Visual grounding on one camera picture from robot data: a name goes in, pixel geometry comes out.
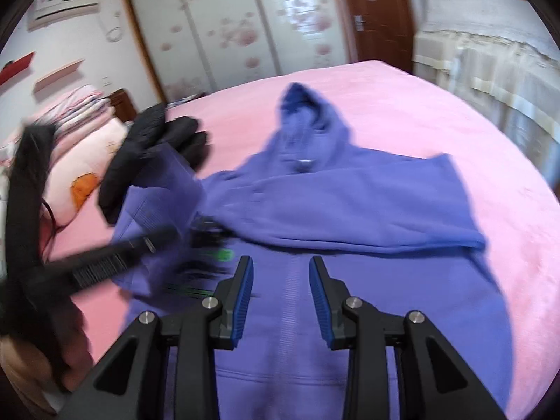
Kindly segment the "person's left hand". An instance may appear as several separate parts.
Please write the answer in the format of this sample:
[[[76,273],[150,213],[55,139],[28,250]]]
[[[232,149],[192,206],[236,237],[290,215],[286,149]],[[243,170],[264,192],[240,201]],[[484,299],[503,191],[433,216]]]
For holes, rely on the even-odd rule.
[[[84,332],[84,315],[72,301],[54,315],[62,328],[62,355],[68,364],[63,384],[74,391],[93,367],[90,343]],[[55,386],[47,358],[32,344],[14,337],[1,338],[1,367],[21,397],[43,411],[52,411],[44,392]]]

